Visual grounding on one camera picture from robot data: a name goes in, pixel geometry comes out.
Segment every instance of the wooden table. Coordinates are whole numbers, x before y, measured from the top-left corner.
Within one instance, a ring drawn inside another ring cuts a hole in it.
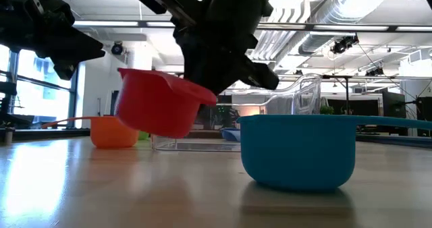
[[[0,147],[0,227],[432,227],[432,152],[357,143],[340,190],[296,194],[257,185],[239,153],[14,144]]]

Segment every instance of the blue measuring cup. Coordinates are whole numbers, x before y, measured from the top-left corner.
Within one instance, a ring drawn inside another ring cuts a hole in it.
[[[297,191],[334,190],[355,164],[356,126],[432,130],[432,122],[347,115],[254,115],[241,124],[242,162],[257,182]]]

